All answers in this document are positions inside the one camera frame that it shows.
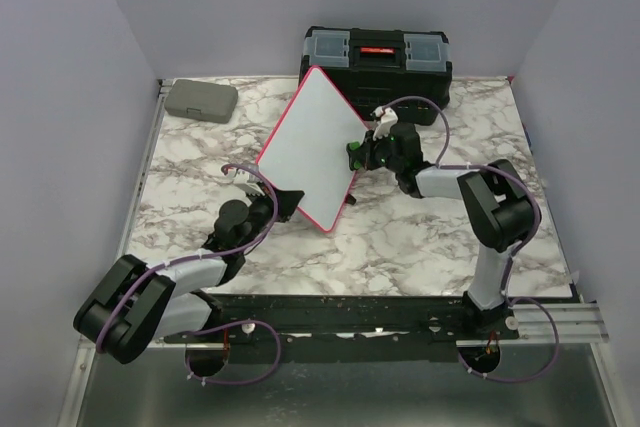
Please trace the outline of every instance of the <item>black toolbox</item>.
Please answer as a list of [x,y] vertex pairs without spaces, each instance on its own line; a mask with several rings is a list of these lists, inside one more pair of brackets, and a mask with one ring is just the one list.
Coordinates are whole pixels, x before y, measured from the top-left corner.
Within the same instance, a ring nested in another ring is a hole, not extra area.
[[[453,67],[443,32],[311,27],[302,52],[299,81],[312,65],[322,67],[364,120],[407,95],[427,97],[440,108],[449,103]],[[433,124],[438,115],[418,101],[394,110],[401,122],[419,125]]]

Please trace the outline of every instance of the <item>white marble surface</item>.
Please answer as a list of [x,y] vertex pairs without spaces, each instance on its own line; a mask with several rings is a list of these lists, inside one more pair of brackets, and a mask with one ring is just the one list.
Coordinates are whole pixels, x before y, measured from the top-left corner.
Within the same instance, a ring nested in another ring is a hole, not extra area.
[[[220,166],[255,160],[297,87],[292,77],[202,80],[234,85],[238,107],[227,125],[165,114],[129,245],[129,252],[149,262],[193,252],[213,230],[222,203],[243,198],[225,185]],[[507,158],[542,204],[542,226],[516,260],[510,293],[569,296],[508,82],[455,80],[445,112],[452,139],[444,163]],[[444,140],[442,121],[418,130],[425,158],[434,160]],[[358,203],[344,209],[331,234],[299,214],[276,224],[238,276],[212,291],[460,295],[469,286],[478,241],[462,202],[405,196],[383,170],[359,175],[352,193]]]

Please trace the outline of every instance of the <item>white board with red border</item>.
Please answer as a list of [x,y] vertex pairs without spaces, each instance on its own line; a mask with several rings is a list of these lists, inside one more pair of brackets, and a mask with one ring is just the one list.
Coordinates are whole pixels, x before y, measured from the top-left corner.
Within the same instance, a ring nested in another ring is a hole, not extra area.
[[346,146],[367,126],[319,67],[307,72],[257,159],[280,190],[303,190],[298,210],[323,232],[334,229],[355,173]]

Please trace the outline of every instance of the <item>gray plastic box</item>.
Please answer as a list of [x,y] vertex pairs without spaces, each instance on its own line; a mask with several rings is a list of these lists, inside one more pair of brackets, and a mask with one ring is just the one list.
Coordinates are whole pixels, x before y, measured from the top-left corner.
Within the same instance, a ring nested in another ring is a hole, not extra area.
[[237,103],[235,87],[179,79],[171,87],[164,108],[177,117],[226,124]]

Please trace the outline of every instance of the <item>screw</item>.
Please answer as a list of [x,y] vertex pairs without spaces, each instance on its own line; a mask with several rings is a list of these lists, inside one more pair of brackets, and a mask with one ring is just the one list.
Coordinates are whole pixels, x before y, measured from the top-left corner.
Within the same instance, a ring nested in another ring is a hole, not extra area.
[[513,316],[509,316],[504,319],[504,325],[506,325],[509,330],[518,330],[518,319]]

